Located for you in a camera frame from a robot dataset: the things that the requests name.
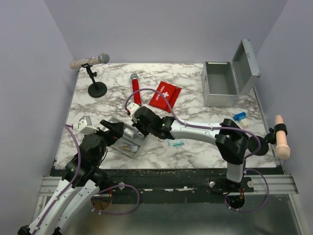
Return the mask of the gauze bandage roll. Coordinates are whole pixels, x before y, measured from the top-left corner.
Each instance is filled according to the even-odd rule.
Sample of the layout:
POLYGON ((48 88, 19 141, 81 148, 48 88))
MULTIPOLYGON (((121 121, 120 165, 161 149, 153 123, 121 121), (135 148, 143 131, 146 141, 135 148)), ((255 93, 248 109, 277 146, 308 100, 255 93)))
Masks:
POLYGON ((126 135, 127 137, 131 139, 142 138, 142 134, 139 131, 135 129, 130 129, 130 128, 124 129, 124 135, 126 135))

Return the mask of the grey plastic divided tray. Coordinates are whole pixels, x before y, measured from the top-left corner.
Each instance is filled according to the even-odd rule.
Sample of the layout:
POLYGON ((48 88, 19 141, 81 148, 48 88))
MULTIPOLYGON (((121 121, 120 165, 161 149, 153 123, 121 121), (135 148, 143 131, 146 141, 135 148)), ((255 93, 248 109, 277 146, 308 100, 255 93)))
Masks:
POLYGON ((117 140, 112 147, 130 158, 135 158, 145 144, 146 136, 136 128, 124 123, 123 137, 117 140))

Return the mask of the cotton swabs bag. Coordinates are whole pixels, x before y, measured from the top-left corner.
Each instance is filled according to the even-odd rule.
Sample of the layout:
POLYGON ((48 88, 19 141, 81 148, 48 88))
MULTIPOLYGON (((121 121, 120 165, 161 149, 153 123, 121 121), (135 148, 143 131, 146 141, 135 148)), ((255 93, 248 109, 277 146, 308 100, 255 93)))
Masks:
POLYGON ((136 144, 130 144, 130 143, 123 142, 120 144, 120 148, 127 150, 127 151, 131 151, 131 152, 137 152, 139 149, 139 146, 136 144))

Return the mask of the red first aid pouch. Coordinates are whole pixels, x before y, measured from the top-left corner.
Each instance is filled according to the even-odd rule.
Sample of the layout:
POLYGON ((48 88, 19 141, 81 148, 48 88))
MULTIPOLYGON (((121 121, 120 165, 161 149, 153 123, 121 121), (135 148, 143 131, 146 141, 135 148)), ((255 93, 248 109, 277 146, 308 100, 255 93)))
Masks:
MULTIPOLYGON (((180 94, 181 88, 161 81, 157 91, 159 91, 166 98, 171 108, 173 108, 180 94)), ((166 101, 158 93, 154 94, 153 98, 149 102, 149 105, 170 112, 166 101)))

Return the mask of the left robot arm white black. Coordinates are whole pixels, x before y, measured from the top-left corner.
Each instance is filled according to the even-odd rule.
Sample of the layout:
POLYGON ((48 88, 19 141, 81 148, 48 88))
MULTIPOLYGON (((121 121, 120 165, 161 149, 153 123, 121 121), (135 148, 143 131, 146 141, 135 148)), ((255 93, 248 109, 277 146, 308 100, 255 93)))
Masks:
POLYGON ((59 181, 51 199, 35 220, 22 226, 20 235, 62 235, 71 218, 92 196, 104 193, 110 185, 107 174, 99 169, 107 148, 124 134, 123 122, 102 120, 106 130, 85 126, 84 138, 76 143, 77 153, 66 165, 66 173, 59 181))

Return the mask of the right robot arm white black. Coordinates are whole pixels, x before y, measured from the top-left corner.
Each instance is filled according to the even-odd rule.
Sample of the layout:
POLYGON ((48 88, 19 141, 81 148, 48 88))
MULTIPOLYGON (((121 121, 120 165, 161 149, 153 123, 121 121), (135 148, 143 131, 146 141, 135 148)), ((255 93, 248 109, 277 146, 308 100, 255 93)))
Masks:
POLYGON ((151 109, 131 103, 127 107, 133 126, 144 136, 161 140, 195 140, 217 146, 227 162, 225 187, 235 192, 243 186, 245 153, 251 132, 241 129, 230 119, 221 123, 198 123, 179 120, 176 116, 160 118, 151 109))

